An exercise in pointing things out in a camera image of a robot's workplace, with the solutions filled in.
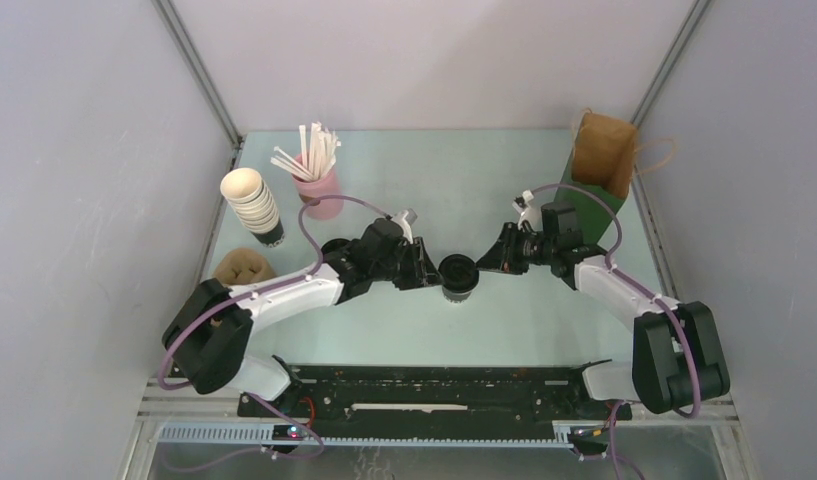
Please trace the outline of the black cup lid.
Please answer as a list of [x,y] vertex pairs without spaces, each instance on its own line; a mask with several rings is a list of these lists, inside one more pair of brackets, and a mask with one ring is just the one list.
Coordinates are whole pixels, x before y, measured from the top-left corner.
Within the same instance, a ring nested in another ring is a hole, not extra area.
[[476,263],[463,254],[451,254],[445,257],[439,264],[438,272],[442,284],[447,280],[455,282],[477,280],[479,282],[479,270]]

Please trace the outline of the black sleeved paper cup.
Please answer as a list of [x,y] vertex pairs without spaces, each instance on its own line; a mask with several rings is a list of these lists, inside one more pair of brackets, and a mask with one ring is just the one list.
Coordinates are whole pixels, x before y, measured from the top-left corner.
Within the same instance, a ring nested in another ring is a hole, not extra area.
[[477,284],[477,280],[469,280],[466,282],[447,280],[442,284],[443,297],[453,304],[463,303],[472,295]]

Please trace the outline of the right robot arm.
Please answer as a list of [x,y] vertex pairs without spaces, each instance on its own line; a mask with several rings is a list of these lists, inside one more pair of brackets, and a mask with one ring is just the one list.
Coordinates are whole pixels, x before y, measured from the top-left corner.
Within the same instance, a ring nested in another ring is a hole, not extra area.
[[602,361],[582,369],[565,392],[569,411],[590,418],[606,400],[630,400],[662,414],[692,409],[727,394],[731,379],[712,310],[654,293],[588,244],[570,202],[540,208],[541,229],[522,218],[503,225],[478,260],[480,270],[522,275],[547,266],[569,288],[602,304],[632,334],[630,360]]

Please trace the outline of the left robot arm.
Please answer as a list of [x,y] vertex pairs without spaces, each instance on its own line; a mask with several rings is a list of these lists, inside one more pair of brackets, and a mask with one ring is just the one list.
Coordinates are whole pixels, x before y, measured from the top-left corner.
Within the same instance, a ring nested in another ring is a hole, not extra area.
[[276,416],[300,403],[292,371],[278,356],[260,357],[250,346],[261,330],[321,307],[366,294],[375,282],[400,291],[440,284],[424,241],[392,218],[377,218],[357,239],[333,239],[305,270],[250,285],[201,282],[162,336],[166,362],[186,385],[206,395],[225,387],[253,394]]

